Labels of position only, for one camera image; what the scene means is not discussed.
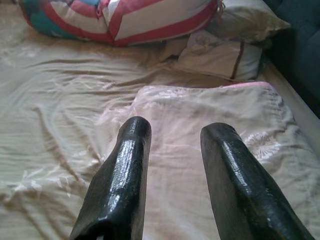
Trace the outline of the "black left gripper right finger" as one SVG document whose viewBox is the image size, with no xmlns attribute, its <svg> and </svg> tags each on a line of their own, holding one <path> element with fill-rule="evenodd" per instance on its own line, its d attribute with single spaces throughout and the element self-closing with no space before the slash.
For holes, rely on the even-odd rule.
<svg viewBox="0 0 320 240">
<path fill-rule="evenodd" d="M 225 123 L 201 129 L 211 207 L 222 240 L 312 240 L 271 175 Z"/>
</svg>

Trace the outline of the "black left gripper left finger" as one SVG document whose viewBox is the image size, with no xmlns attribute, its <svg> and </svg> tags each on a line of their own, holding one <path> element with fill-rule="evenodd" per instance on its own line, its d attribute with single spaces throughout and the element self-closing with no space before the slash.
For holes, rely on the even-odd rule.
<svg viewBox="0 0 320 240">
<path fill-rule="evenodd" d="M 121 126 L 112 152 L 89 184 L 71 240 L 142 239 L 151 139 L 151 125 L 141 116 Z"/>
</svg>

